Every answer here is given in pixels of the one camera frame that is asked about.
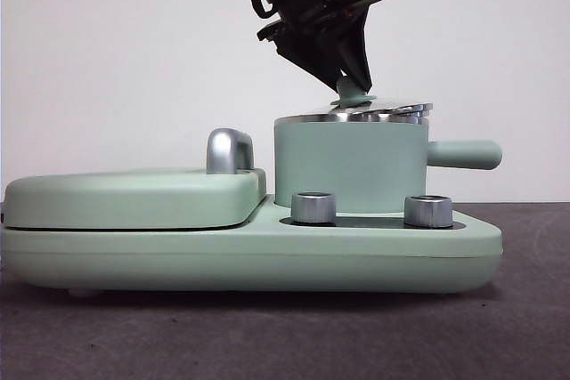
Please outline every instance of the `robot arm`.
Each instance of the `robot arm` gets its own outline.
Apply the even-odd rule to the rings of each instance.
[[[364,44],[371,4],[381,0],[251,0],[263,19],[280,20],[262,28],[259,40],[275,42],[277,53],[337,91],[343,72],[364,91],[372,86]]]

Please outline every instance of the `metal pot lid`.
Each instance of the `metal pot lid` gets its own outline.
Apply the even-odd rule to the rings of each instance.
[[[326,106],[299,116],[282,117],[276,125],[298,122],[398,122],[426,124],[426,116],[433,104],[396,100],[374,100],[356,107],[342,109]]]

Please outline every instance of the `silver knob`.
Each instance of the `silver knob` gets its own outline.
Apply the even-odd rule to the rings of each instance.
[[[291,218],[294,222],[309,224],[335,222],[337,219],[335,195],[313,191],[295,193],[291,198]]]
[[[444,196],[408,197],[404,203],[403,222],[430,229],[452,227],[452,200]]]

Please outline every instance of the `gray table surface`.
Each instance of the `gray table surface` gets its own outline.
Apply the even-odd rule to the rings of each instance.
[[[464,204],[503,230],[462,295],[109,292],[2,273],[2,378],[570,379],[570,204]]]

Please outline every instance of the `silver handle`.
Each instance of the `silver handle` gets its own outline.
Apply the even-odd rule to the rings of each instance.
[[[208,138],[207,174],[237,174],[238,169],[253,169],[251,137],[231,128],[218,128]]]

